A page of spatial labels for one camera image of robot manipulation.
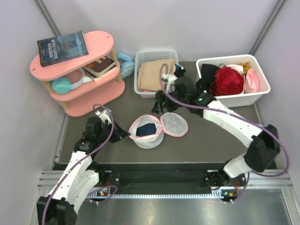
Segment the pink white mesh laundry bag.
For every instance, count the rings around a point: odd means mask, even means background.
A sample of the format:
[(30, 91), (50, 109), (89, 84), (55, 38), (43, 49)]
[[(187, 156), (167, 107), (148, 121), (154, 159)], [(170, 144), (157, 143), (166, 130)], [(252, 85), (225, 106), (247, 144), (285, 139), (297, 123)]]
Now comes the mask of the pink white mesh laundry bag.
[[(138, 137), (136, 129), (142, 125), (154, 123), (157, 131), (153, 135)], [(134, 121), (129, 131), (129, 138), (142, 149), (152, 149), (157, 147), (167, 134), (172, 137), (183, 137), (188, 132), (186, 120), (176, 113), (166, 112), (160, 118), (153, 115), (142, 115)]]

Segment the navy blue lace bra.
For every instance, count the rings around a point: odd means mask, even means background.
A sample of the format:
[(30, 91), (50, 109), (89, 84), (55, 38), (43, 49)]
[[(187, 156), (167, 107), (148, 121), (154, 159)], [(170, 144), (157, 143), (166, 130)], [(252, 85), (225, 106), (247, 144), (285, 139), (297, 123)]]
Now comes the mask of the navy blue lace bra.
[(142, 125), (136, 129), (136, 136), (143, 137), (155, 134), (157, 131), (156, 125), (154, 123), (148, 123)]

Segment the pink bra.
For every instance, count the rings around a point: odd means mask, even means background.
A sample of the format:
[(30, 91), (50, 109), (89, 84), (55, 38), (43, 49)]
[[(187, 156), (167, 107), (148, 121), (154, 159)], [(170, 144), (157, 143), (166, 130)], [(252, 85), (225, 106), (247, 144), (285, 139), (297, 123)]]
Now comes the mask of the pink bra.
[(244, 93), (256, 93), (260, 91), (259, 81), (254, 69), (249, 69), (245, 76)]

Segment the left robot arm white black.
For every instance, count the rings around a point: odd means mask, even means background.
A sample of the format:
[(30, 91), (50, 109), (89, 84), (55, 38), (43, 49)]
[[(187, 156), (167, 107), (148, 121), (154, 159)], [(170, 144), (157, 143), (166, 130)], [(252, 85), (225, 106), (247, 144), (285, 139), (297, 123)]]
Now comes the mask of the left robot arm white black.
[(74, 225), (91, 189), (106, 182), (104, 169), (93, 162), (97, 152), (106, 143), (116, 143), (128, 136), (129, 132), (109, 116), (89, 118), (59, 181), (47, 196), (37, 201), (38, 223)]

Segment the black bra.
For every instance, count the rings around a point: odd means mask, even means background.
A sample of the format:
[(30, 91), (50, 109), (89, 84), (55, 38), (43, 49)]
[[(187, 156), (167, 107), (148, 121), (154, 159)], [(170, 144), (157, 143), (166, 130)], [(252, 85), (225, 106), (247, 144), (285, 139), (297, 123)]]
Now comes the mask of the black bra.
[(218, 66), (212, 64), (202, 64), (201, 78), (196, 82), (196, 88), (200, 92), (210, 93), (210, 86), (215, 81), (215, 73), (219, 69)]

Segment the beige folded garment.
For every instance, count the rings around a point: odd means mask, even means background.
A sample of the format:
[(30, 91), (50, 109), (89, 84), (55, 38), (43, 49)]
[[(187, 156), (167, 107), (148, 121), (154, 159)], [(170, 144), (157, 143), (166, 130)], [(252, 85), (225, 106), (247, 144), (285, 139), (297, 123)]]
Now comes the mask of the beige folded garment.
[(163, 64), (168, 66), (168, 70), (163, 70), (163, 74), (174, 74), (175, 59), (156, 60), (142, 63), (138, 72), (138, 87), (140, 90), (162, 90), (160, 85), (160, 69)]

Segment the black garment in basket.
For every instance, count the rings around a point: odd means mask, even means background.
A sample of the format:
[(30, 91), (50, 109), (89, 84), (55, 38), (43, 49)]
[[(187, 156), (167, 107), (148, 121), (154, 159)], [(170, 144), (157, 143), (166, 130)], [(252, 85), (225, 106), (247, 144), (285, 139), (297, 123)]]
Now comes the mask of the black garment in basket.
[(185, 72), (186, 72), (186, 70), (185, 70), (185, 68), (183, 66), (181, 66), (179, 64), (175, 64), (174, 75), (176, 77), (179, 78), (179, 77), (184, 76)]

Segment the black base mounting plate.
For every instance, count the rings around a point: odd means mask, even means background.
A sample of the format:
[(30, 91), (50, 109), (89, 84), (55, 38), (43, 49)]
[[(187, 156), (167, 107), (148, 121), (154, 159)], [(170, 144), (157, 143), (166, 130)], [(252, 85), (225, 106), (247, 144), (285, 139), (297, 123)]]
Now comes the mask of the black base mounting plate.
[(216, 188), (235, 190), (245, 175), (225, 176), (224, 163), (93, 163), (102, 184), (116, 185), (119, 195), (210, 194)]

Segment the light blue headphones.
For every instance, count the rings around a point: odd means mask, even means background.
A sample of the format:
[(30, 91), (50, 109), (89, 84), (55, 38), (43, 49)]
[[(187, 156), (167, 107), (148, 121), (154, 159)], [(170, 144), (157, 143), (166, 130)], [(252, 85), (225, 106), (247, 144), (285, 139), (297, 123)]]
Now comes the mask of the light blue headphones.
[(135, 63), (133, 62), (130, 56), (123, 53), (119, 53), (117, 55), (117, 60), (120, 64), (120, 73), (122, 79), (126, 79), (134, 73)]

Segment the grey perforated plastic basket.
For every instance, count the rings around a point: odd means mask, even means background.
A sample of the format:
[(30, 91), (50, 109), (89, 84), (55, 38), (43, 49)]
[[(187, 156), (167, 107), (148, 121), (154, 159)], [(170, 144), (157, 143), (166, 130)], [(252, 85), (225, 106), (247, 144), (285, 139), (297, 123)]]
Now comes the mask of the grey perforated plastic basket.
[(177, 52), (173, 49), (158, 48), (137, 51), (135, 54), (134, 91), (142, 98), (155, 98), (155, 92), (142, 91), (138, 87), (138, 71), (142, 63), (156, 60), (175, 59), (175, 64), (179, 64)]

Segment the brown book on shelf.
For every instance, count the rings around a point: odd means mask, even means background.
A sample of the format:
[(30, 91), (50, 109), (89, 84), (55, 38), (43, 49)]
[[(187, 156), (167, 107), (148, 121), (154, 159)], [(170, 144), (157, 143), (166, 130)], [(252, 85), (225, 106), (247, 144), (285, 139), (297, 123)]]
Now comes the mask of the brown book on shelf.
[(117, 68), (116, 61), (107, 56), (97, 59), (83, 67), (94, 82), (105, 78)]

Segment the teal white headphones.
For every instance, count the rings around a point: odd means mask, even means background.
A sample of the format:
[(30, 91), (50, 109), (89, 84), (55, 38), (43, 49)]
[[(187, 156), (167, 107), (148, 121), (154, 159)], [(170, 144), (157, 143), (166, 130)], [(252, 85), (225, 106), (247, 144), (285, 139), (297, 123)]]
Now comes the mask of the teal white headphones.
[(71, 90), (79, 88), (84, 83), (93, 81), (88, 75), (85, 74), (84, 69), (79, 68), (51, 82), (51, 88), (58, 94), (67, 94)]

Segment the white garment in bin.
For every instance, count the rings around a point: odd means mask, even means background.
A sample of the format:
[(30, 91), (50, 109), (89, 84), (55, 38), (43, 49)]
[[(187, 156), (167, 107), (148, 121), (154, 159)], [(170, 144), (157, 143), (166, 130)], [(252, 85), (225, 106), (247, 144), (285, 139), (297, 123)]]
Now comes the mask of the white garment in bin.
[(244, 69), (241, 65), (229, 64), (227, 67), (236, 70), (239, 74), (244, 75)]

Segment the mustard yellow garment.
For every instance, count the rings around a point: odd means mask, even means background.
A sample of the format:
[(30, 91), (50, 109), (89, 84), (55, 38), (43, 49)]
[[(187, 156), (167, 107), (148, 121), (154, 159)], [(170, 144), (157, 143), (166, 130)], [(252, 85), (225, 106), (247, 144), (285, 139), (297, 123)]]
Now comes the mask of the mustard yellow garment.
[(243, 73), (247, 74), (248, 70), (251, 68), (250, 62), (240, 63), (239, 66), (243, 67)]

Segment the dark blue hardcover book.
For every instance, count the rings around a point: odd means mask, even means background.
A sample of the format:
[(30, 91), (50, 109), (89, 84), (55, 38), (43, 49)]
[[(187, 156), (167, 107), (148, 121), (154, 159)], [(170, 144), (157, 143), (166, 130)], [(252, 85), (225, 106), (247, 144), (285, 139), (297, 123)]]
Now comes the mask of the dark blue hardcover book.
[(88, 55), (82, 31), (37, 41), (42, 67)]

